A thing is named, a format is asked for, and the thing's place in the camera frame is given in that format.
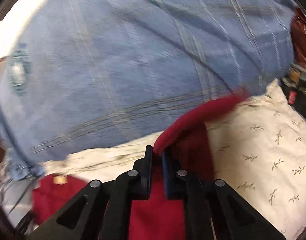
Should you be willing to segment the dark red knit sweater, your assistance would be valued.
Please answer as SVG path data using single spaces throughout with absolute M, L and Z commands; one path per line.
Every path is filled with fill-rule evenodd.
M 214 180 L 205 122 L 223 117 L 244 99 L 244 95 L 231 94 L 203 103 L 179 117 L 157 138 L 151 196 L 132 202 L 128 239 L 184 239 L 183 201 L 173 197 L 171 179 L 177 175 L 167 167 L 166 159 L 174 158 L 201 179 Z

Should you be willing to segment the cream leaf-print pillow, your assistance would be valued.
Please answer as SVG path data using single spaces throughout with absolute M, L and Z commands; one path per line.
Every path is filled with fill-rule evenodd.
M 210 136 L 216 178 L 227 179 L 287 239 L 298 239 L 306 227 L 306 123 L 288 104 L 281 81 L 203 127 Z M 46 176 L 39 185 L 65 189 L 97 175 L 110 180 L 160 134 L 43 163 Z

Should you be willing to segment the grey blue bedsheet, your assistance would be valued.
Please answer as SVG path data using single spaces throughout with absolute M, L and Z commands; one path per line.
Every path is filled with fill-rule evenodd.
M 0 163 L 0 211 L 3 211 L 11 226 L 17 226 L 32 210 L 32 190 L 45 174 L 41 165 L 33 167 L 16 165 L 10 156 Z

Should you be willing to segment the blue plaid pillow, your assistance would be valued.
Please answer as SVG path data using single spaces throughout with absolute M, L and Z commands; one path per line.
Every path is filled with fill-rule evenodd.
M 1 41 L 0 138 L 14 180 L 166 129 L 198 104 L 260 94 L 293 61 L 294 0 L 27 0 Z

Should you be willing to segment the dark red plastic bag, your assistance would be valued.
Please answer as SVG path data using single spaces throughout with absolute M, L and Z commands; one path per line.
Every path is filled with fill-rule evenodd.
M 295 8 L 295 16 L 291 23 L 291 36 L 295 54 L 295 61 L 306 68 L 306 15 L 302 10 Z

